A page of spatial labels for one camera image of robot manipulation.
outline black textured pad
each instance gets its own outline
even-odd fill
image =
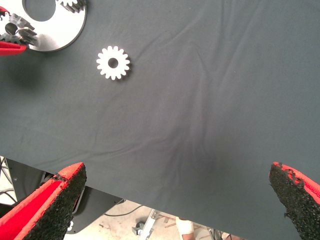
[[[24,240],[63,240],[72,219],[75,202],[86,180],[86,169],[83,166],[69,180],[68,186],[61,191]]]
[[[320,240],[320,205],[304,189],[304,181],[295,184],[288,172],[272,165],[271,186],[303,240]]]

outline small white gear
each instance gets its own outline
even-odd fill
[[[117,46],[112,48],[108,46],[107,49],[102,49],[102,53],[98,54],[99,59],[96,62],[99,64],[97,69],[101,70],[100,74],[104,75],[105,78],[115,80],[116,77],[121,79],[122,75],[125,76],[126,71],[129,70],[128,64],[130,61],[127,59],[128,54],[124,54],[123,49],[119,49]],[[110,60],[116,59],[117,66],[110,66]]]
[[[68,11],[74,13],[79,13],[84,9],[86,5],[86,0],[56,0],[58,4],[62,5]]]

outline gear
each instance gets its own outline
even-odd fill
[[[35,45],[37,34],[34,29],[27,20],[14,13],[5,12],[0,17],[0,40],[5,42]]]
[[[84,9],[86,5],[86,0],[56,0],[58,4],[62,5],[68,11],[74,13],[79,13]]]
[[[124,54],[123,49],[118,49],[117,46],[112,48],[108,46],[107,49],[102,49],[102,53],[98,54],[99,59],[96,61],[99,65],[97,69],[101,70],[100,74],[105,78],[115,80],[116,77],[121,79],[121,75],[125,76],[126,70],[129,70],[128,64],[130,61],[127,59],[128,54]]]

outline metal disc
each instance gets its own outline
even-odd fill
[[[1,5],[30,22],[37,33],[37,42],[29,48],[40,52],[56,51],[70,45],[79,36],[86,21],[86,6],[82,11],[72,13],[55,1],[53,16],[47,21],[36,21],[27,14],[22,0],[2,0]]]

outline table surface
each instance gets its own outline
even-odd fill
[[[299,239],[268,173],[320,182],[319,26],[317,0],[90,0],[69,47],[0,58],[0,153],[48,172],[83,161],[92,188]],[[97,70],[109,45],[130,57],[124,80]]]

